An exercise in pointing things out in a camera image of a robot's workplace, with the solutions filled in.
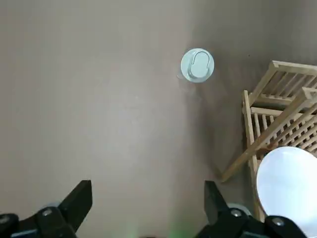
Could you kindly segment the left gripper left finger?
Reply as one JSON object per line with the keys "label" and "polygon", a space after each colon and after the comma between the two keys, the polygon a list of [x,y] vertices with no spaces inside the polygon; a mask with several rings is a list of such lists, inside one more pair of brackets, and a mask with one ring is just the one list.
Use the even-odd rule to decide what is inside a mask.
{"label": "left gripper left finger", "polygon": [[54,206],[46,206],[31,217],[20,220],[17,214],[0,215],[2,238],[75,238],[92,208],[92,182],[80,181]]}

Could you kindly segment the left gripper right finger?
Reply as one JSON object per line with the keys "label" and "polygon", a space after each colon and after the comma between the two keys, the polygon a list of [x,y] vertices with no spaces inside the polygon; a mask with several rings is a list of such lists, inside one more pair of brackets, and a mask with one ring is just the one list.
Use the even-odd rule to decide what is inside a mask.
{"label": "left gripper right finger", "polygon": [[199,238],[305,238],[304,232],[290,219],[268,216],[256,220],[240,208],[230,208],[216,183],[204,183],[204,209],[208,224],[198,232]]}

